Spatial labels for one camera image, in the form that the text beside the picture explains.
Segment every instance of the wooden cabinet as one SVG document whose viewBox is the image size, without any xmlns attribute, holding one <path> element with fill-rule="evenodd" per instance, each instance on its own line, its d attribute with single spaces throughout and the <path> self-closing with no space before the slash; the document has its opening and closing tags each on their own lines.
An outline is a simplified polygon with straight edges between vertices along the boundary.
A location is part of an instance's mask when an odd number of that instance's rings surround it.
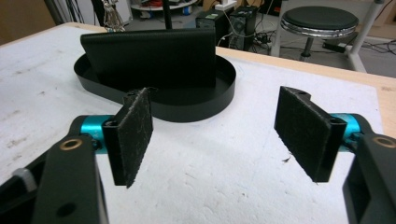
<svg viewBox="0 0 396 224">
<path fill-rule="evenodd" d="M 0 0 L 0 45 L 55 26 L 42 0 Z"/>
</svg>

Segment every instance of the black box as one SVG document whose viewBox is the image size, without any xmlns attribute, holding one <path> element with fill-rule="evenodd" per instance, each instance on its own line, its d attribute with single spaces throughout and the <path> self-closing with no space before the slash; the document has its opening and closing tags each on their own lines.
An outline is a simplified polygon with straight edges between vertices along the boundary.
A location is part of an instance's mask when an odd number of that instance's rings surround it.
<svg viewBox="0 0 396 224">
<path fill-rule="evenodd" d="M 323 43 L 322 47 L 324 49 L 330 49 L 335 52 L 344 53 L 346 51 L 347 45 L 353 45 L 353 41 L 355 40 L 357 35 L 358 32 L 354 32 L 352 35 L 349 35 L 347 37 L 328 39 Z"/>
<path fill-rule="evenodd" d="M 225 13 L 228 17 L 233 12 L 233 7 L 226 10 Z M 229 32 L 230 23 L 227 20 L 223 11 L 215 10 L 210 8 L 208 11 L 202 11 L 195 18 L 196 28 L 215 28 L 216 29 L 216 45 L 224 48 L 228 48 L 228 39 L 221 40 L 222 37 L 226 36 Z"/>
<path fill-rule="evenodd" d="M 257 7 L 239 7 L 230 15 L 230 49 L 248 51 L 253 44 Z"/>
</svg>

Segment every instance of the teal metal part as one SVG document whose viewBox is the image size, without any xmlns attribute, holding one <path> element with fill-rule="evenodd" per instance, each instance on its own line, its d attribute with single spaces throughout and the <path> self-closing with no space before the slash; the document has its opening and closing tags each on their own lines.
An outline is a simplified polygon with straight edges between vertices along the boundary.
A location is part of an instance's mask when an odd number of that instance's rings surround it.
<svg viewBox="0 0 396 224">
<path fill-rule="evenodd" d="M 361 126 L 358 121 L 350 114 L 331 114 L 331 116 L 346 122 L 346 130 L 343 136 L 344 144 L 340 146 L 339 151 L 354 151 L 361 136 Z"/>
<path fill-rule="evenodd" d="M 80 133 L 87 133 L 98 142 L 99 149 L 95 151 L 96 154 L 107 154 L 102 125 L 111 117 L 111 115 L 88 116 L 81 125 Z"/>
</svg>

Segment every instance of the metal stool leg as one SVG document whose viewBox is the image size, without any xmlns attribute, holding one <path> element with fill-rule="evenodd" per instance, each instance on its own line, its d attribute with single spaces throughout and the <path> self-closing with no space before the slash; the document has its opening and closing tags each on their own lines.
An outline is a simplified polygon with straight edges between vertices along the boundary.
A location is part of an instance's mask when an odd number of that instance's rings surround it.
<svg viewBox="0 0 396 224">
<path fill-rule="evenodd" d="M 301 56 L 300 56 L 301 62 L 307 62 L 309 57 L 311 57 L 311 53 L 309 51 L 311 50 L 313 42 L 314 42 L 314 38 L 308 37 L 308 40 L 306 40 L 305 49 L 304 49 L 303 53 L 301 53 Z"/>
</svg>

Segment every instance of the black pole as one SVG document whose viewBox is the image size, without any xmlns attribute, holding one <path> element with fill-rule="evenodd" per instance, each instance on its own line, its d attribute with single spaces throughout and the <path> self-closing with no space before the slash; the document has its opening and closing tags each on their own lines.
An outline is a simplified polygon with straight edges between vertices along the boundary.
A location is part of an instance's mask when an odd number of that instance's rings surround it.
<svg viewBox="0 0 396 224">
<path fill-rule="evenodd" d="M 101 0 L 91 0 L 99 24 L 105 26 L 105 8 Z"/>
<path fill-rule="evenodd" d="M 171 8 L 169 7 L 169 0 L 163 0 L 163 16 L 165 18 L 165 27 L 167 30 L 172 29 Z"/>
</svg>

